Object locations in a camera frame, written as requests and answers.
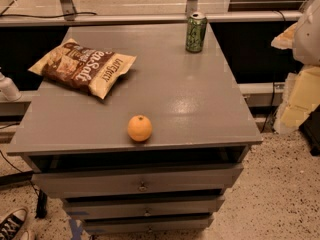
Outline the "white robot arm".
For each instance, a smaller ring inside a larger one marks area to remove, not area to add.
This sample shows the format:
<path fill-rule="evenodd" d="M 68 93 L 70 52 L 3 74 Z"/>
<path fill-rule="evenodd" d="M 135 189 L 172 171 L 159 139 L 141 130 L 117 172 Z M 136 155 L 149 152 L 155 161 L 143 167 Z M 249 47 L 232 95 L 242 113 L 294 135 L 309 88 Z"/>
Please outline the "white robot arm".
<path fill-rule="evenodd" d="M 313 0 L 299 20 L 276 36 L 271 46 L 291 49 L 296 61 L 320 65 L 320 0 Z"/>

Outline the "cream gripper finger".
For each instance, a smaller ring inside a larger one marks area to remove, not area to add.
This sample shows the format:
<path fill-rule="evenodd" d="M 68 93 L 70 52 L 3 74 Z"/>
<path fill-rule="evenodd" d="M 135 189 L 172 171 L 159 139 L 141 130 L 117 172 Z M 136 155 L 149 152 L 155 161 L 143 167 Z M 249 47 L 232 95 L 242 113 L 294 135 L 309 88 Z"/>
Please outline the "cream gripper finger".
<path fill-rule="evenodd" d="M 294 23 L 290 27 L 288 27 L 284 32 L 276 36 L 272 40 L 271 46 L 281 50 L 291 49 L 293 45 L 293 38 L 296 26 L 297 24 Z"/>

